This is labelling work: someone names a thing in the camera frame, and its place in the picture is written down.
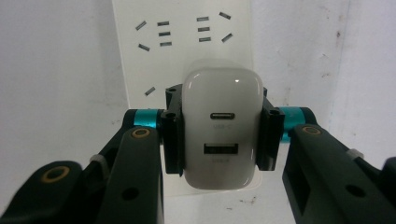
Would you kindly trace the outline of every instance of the usb-c port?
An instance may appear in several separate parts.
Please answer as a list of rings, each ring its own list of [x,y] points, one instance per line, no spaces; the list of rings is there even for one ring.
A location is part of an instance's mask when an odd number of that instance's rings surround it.
[[[234,113],[212,113],[210,115],[212,119],[233,119],[235,118]]]

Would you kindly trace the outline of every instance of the outlet slot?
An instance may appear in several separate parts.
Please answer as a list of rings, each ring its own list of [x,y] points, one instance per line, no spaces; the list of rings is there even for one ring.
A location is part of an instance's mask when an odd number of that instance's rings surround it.
[[[210,31],[210,27],[200,27],[200,28],[198,28],[198,32],[205,32],[205,31]]]
[[[148,91],[145,92],[145,95],[148,96],[154,91],[155,91],[155,87],[151,87]]]
[[[160,47],[172,46],[172,42],[162,42],[160,43]]]
[[[234,119],[235,113],[212,113],[210,114],[211,119]]]
[[[138,47],[141,48],[141,49],[143,49],[143,50],[149,51],[149,47],[144,46],[144,45],[142,45],[142,44],[139,44]]]
[[[171,33],[170,33],[170,32],[161,32],[161,33],[158,33],[158,36],[166,36],[166,35],[171,35]]]
[[[221,41],[224,43],[224,42],[226,42],[228,39],[230,39],[231,37],[233,37],[233,34],[226,35],[224,38],[221,39]]]
[[[220,14],[219,14],[220,16],[222,16],[222,17],[224,17],[225,19],[227,19],[227,20],[230,20],[231,19],[231,16],[230,15],[227,15],[227,14],[225,14],[224,12],[220,12]]]
[[[209,17],[198,17],[197,21],[208,21]]]
[[[138,26],[136,26],[136,31],[142,29],[143,26],[145,26],[147,23],[145,21],[143,21],[142,23],[140,23]]]
[[[157,25],[158,25],[158,26],[169,25],[169,21],[160,21],[160,22],[157,22]]]
[[[203,37],[203,38],[199,38],[199,42],[206,42],[206,41],[211,41],[212,38],[210,37]]]
[[[204,154],[238,154],[238,144],[205,143]]]

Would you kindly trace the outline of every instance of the brass screw hole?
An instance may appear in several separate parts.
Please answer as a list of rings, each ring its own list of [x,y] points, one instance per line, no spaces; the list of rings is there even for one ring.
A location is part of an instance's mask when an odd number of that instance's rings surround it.
[[[55,183],[63,178],[65,178],[70,172],[70,168],[67,166],[57,166],[41,176],[41,182],[46,184]]]
[[[132,132],[134,138],[144,138],[149,136],[149,129],[136,129]]]
[[[310,133],[310,134],[313,134],[313,135],[321,134],[320,130],[318,130],[316,128],[313,128],[313,127],[303,127],[303,132]]]

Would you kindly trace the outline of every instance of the usb-a port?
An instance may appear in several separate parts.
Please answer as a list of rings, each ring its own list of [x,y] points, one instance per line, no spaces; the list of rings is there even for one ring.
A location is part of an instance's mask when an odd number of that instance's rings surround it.
[[[238,144],[205,143],[204,154],[238,154]]]

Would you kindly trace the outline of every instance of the white backdrop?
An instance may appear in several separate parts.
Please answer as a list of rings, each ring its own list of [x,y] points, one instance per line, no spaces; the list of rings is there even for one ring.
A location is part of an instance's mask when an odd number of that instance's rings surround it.
[[[252,1],[255,71],[380,168],[395,156],[396,4]],[[0,2],[0,212],[37,168],[83,166],[127,109],[110,1]],[[277,170],[253,190],[165,199],[166,223],[292,223]]]

